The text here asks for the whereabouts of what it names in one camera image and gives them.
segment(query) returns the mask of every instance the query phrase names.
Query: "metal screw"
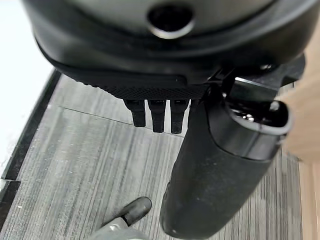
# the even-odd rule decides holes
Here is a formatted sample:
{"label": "metal screw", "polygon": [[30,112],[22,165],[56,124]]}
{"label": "metal screw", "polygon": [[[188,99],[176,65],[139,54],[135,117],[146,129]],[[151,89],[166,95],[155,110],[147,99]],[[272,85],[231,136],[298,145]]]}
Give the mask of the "metal screw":
{"label": "metal screw", "polygon": [[261,70],[267,70],[267,69],[271,69],[271,68],[272,68],[272,65],[269,65],[269,64],[260,66]]}
{"label": "metal screw", "polygon": [[280,108],[280,104],[278,101],[273,101],[271,104],[270,104],[270,111],[272,112],[275,112],[275,111],[278,111]]}

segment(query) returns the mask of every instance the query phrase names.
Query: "black rubber grip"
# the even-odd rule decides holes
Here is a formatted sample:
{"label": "black rubber grip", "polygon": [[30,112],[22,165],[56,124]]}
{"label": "black rubber grip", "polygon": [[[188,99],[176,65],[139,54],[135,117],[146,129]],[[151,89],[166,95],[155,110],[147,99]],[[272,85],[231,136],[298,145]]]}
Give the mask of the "black rubber grip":
{"label": "black rubber grip", "polygon": [[180,239],[209,238],[241,208],[271,162],[245,159],[219,148],[201,103],[191,117],[163,198],[163,230]]}

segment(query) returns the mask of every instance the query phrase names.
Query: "vinyl floor plank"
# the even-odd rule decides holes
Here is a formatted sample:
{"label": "vinyl floor plank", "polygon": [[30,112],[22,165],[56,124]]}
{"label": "vinyl floor plank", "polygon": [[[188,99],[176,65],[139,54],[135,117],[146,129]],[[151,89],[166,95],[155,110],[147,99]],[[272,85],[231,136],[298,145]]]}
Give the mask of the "vinyl floor plank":
{"label": "vinyl floor plank", "polygon": [[[55,101],[24,160],[0,239],[84,240],[140,196],[153,207],[133,227],[151,240],[173,239],[161,230],[159,213],[183,137]],[[301,240],[301,225],[298,160],[283,150],[242,209],[211,239]]]}

